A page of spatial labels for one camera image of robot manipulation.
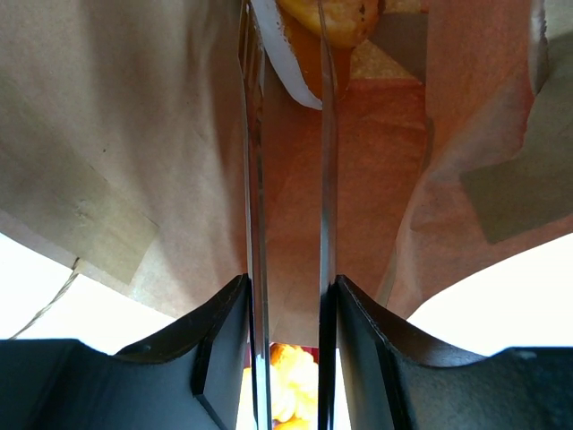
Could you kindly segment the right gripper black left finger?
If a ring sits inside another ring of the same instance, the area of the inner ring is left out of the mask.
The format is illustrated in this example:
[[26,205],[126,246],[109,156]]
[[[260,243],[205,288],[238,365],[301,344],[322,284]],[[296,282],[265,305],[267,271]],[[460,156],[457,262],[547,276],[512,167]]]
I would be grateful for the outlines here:
[[138,429],[232,429],[248,325],[249,282],[231,279],[214,297],[120,349],[127,385],[121,424]]

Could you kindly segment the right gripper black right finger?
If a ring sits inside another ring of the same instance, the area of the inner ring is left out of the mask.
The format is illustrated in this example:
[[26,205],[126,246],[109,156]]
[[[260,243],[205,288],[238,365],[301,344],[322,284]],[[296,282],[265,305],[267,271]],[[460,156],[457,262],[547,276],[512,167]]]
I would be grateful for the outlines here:
[[338,275],[338,348],[353,429],[415,429],[400,363],[429,367],[473,364],[483,356],[455,347],[379,305]]

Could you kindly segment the twisted orange fake bread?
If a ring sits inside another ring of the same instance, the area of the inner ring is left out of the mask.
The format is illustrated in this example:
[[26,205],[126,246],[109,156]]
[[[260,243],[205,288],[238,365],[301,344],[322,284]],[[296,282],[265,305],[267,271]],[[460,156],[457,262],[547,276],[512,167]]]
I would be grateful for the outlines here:
[[270,346],[271,427],[317,427],[319,366],[309,348],[274,343]]

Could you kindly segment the red brown paper bag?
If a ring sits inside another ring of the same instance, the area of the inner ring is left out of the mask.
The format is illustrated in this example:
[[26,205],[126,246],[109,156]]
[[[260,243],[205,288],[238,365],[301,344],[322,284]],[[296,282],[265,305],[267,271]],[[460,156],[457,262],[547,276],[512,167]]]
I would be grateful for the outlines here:
[[[408,317],[572,230],[572,4],[386,1],[339,76],[338,264]],[[181,315],[246,269],[237,1],[4,1],[1,230]]]

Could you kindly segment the fake baguette bread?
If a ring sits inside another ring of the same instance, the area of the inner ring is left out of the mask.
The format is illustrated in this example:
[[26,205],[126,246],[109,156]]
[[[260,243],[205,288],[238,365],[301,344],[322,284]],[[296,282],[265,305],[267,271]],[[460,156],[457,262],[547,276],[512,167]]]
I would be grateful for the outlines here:
[[338,95],[350,79],[350,56],[374,32],[383,1],[252,1],[262,44],[288,94],[321,109],[321,35],[327,34]]

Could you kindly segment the metal kitchen tongs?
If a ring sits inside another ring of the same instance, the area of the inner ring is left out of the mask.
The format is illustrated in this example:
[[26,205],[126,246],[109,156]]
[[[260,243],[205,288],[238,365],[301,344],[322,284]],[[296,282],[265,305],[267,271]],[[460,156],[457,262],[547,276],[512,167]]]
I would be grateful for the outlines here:
[[[337,76],[329,43],[324,7],[321,23],[321,241],[319,312],[318,427],[335,424],[336,280],[338,215],[338,112]],[[244,85],[244,164],[247,265],[251,284],[250,344],[254,421],[259,429],[271,427],[269,300],[263,208],[261,123],[266,52],[259,17],[262,9],[252,1],[242,3],[238,58]]]

